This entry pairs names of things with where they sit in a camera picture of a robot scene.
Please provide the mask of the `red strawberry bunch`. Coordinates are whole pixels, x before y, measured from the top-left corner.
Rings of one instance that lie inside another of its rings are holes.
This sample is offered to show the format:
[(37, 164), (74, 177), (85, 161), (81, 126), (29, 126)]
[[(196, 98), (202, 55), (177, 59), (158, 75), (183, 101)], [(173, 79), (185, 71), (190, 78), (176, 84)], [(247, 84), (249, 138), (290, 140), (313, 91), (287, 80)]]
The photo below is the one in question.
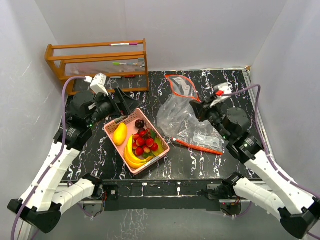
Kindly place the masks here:
[(133, 152), (137, 157), (154, 155), (153, 151), (158, 149), (155, 143), (157, 134), (150, 128), (140, 128), (136, 134), (133, 135)]

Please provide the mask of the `clear orange-zip bag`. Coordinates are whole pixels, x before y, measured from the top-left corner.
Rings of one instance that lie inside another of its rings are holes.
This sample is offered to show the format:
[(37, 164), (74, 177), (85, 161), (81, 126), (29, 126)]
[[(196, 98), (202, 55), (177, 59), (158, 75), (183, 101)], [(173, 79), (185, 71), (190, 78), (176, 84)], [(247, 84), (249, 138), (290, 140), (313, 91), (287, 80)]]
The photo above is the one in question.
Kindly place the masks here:
[(207, 123), (200, 123), (190, 105), (200, 102), (193, 81), (183, 75), (167, 74), (171, 95), (157, 113), (157, 126), (166, 137), (181, 139), (202, 139), (210, 136)]

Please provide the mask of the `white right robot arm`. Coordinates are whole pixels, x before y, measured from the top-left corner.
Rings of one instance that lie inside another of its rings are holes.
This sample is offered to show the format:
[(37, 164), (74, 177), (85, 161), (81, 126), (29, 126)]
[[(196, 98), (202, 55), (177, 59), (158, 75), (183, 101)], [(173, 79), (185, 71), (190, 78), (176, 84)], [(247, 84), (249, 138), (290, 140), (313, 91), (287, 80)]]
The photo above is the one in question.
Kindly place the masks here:
[(320, 199), (301, 189), (288, 175), (281, 172), (262, 143), (248, 132), (250, 121), (246, 112), (237, 107), (226, 113), (209, 103), (190, 101), (195, 117), (208, 121), (228, 142), (228, 152), (248, 169), (254, 171), (270, 191), (234, 172), (223, 184), (223, 194), (233, 199), (245, 198), (279, 220), (293, 237), (303, 239), (320, 219)]

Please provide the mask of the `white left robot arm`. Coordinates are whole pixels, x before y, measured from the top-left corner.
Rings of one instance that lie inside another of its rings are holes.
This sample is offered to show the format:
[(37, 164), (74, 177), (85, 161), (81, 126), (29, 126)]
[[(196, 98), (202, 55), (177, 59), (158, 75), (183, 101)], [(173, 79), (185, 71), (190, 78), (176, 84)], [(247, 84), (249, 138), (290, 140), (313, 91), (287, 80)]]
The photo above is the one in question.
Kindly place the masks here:
[(44, 234), (51, 232), (61, 216), (83, 199), (99, 199), (103, 195), (102, 180), (89, 173), (67, 189), (56, 192), (71, 163), (92, 137), (92, 128), (112, 116), (129, 116), (140, 102), (120, 88), (115, 95), (76, 93), (64, 109), (61, 125), (53, 138), (51, 149), (40, 171), (27, 191), (11, 199), (7, 208)]

